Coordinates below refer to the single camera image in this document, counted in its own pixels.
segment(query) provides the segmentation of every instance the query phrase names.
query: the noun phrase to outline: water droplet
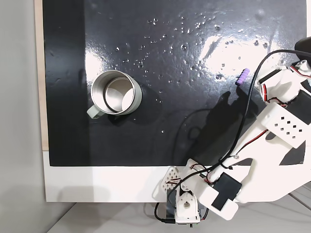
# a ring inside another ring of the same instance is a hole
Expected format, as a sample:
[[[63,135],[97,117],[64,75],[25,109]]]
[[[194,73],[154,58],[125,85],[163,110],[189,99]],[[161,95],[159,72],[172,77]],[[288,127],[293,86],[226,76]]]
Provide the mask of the water droplet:
[[[259,9],[259,10],[256,12],[255,17],[256,17],[257,19],[263,19],[264,15],[265,15],[264,10]]]
[[[222,74],[218,74],[216,75],[216,79],[219,80],[219,79],[222,79],[223,75]]]

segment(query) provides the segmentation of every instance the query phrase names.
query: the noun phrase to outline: black tabletop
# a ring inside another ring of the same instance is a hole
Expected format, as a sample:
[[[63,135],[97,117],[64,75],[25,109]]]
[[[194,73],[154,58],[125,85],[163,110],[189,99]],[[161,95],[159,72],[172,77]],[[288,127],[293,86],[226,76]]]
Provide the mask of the black tabletop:
[[[43,0],[43,10],[51,166],[213,163],[244,110],[251,75],[241,88],[237,76],[306,36],[305,0]],[[141,85],[142,103],[90,119],[92,81],[109,69]],[[245,128],[263,107],[255,92]]]

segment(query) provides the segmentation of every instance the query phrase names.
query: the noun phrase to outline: purple block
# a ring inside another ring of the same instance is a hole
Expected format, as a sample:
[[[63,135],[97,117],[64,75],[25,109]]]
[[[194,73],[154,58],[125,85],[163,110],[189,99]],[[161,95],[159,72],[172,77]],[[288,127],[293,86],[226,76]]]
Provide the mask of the purple block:
[[[240,85],[242,85],[242,84],[243,84],[243,81],[242,81],[242,80],[237,80],[237,81],[236,81],[236,85],[240,86]]]

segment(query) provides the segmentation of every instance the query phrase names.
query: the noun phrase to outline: stainless steel cup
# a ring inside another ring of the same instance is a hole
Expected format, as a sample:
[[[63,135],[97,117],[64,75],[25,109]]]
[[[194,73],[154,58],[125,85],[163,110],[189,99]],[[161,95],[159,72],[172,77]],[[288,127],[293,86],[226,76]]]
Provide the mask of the stainless steel cup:
[[[91,88],[94,105],[87,114],[97,119],[104,114],[125,115],[135,111],[141,102],[139,84],[128,74],[108,70],[98,76]]]

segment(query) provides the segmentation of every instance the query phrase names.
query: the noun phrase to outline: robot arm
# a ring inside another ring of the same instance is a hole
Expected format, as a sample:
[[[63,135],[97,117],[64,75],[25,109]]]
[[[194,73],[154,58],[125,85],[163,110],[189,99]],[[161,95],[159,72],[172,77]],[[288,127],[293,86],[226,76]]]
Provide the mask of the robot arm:
[[[190,203],[188,199],[193,203],[197,200],[230,220],[238,210],[235,201],[274,201],[311,181],[311,155],[307,152],[303,164],[279,165],[292,148],[298,148],[308,140],[311,93],[303,83],[308,82],[309,75],[311,68],[308,62],[301,61],[294,67],[281,67],[257,78],[255,87],[267,106],[240,137],[230,157],[209,174],[187,178],[182,184],[188,190],[183,193],[180,193],[180,187],[177,188],[177,223],[200,221],[197,204],[185,207],[185,200]],[[266,140],[269,133],[275,136]],[[232,170],[227,169],[247,158],[253,159],[250,167],[234,166]],[[190,159],[178,175],[184,179],[203,169],[203,166]]]

